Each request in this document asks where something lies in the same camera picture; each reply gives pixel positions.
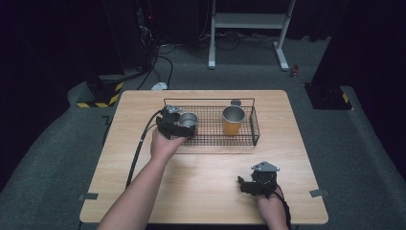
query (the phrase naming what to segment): metal wire rack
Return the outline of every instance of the metal wire rack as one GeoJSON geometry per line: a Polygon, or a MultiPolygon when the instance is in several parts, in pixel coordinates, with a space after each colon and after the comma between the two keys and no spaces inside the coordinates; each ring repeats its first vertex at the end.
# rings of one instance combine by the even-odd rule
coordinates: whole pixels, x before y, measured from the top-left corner
{"type": "MultiPolygon", "coordinates": [[[[215,99],[230,103],[231,99],[215,99]]],[[[222,112],[225,106],[209,105],[178,105],[180,104],[215,104],[214,99],[164,99],[165,105],[182,107],[184,112],[192,112],[197,118],[197,132],[194,137],[183,143],[184,146],[256,146],[259,139],[259,125],[254,107],[254,99],[239,99],[241,108],[245,112],[245,119],[241,123],[238,135],[226,136],[223,133],[222,112]]]]}

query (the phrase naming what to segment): white stand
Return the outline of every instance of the white stand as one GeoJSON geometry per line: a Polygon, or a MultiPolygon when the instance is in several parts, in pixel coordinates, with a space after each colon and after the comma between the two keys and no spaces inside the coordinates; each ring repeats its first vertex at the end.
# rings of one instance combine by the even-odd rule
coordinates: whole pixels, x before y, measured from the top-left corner
{"type": "Polygon", "coordinates": [[[247,28],[247,29],[279,29],[281,30],[280,39],[274,42],[274,47],[281,64],[281,69],[287,71],[289,66],[282,51],[282,45],[286,31],[292,17],[293,8],[296,0],[290,0],[287,13],[268,14],[268,13],[216,13],[215,0],[212,8],[212,28],[209,50],[209,69],[215,69],[215,38],[216,28],[247,28]]]}

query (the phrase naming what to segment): cup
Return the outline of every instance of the cup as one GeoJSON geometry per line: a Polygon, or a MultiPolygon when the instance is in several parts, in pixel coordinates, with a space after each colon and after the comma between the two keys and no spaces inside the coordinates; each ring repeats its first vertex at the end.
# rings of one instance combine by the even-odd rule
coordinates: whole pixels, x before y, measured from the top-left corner
{"type": "Polygon", "coordinates": [[[239,127],[245,118],[244,109],[237,105],[229,105],[223,110],[223,131],[226,136],[238,135],[239,127]]]}
{"type": "Polygon", "coordinates": [[[178,124],[181,127],[191,127],[193,130],[193,135],[189,139],[197,135],[197,116],[191,112],[182,113],[179,117],[178,124]]]}

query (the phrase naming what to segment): hand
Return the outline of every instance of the hand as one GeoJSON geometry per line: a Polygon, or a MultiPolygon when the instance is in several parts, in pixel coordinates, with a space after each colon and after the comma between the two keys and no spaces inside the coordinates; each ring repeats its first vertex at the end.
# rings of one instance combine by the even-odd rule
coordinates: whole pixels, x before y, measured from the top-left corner
{"type": "MultiPolygon", "coordinates": [[[[279,187],[275,192],[279,195],[282,194],[279,187]]],[[[266,221],[268,228],[271,230],[288,229],[281,200],[275,194],[269,198],[266,198],[265,195],[257,195],[257,197],[260,215],[266,221]]]]}
{"type": "Polygon", "coordinates": [[[167,164],[176,153],[179,146],[186,140],[186,137],[178,137],[169,140],[158,130],[158,128],[155,128],[152,132],[152,142],[150,147],[151,160],[158,160],[167,164]]]}

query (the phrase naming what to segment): table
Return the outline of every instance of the table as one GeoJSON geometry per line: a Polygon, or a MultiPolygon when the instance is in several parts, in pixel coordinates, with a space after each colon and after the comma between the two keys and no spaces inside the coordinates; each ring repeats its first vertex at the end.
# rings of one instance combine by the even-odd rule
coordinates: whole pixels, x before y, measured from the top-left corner
{"type": "Polygon", "coordinates": [[[215,69],[215,30],[216,28],[278,29],[281,35],[274,48],[283,71],[289,70],[282,50],[290,18],[296,0],[290,0],[286,13],[218,13],[215,11],[215,0],[212,7],[212,27],[209,48],[209,69],[215,69]]]}
{"type": "MultiPolygon", "coordinates": [[[[323,199],[309,193],[319,187],[288,97],[281,90],[125,91],[88,191],[87,197],[97,198],[85,199],[81,221],[100,222],[124,191],[147,121],[168,98],[254,98],[260,138],[256,146],[181,146],[167,165],[150,223],[263,224],[256,198],[242,194],[237,183],[238,175],[250,181],[251,166],[262,161],[281,169],[278,183],[293,224],[327,222],[323,199]]],[[[149,159],[150,141],[149,132],[134,176],[149,159]]]]}

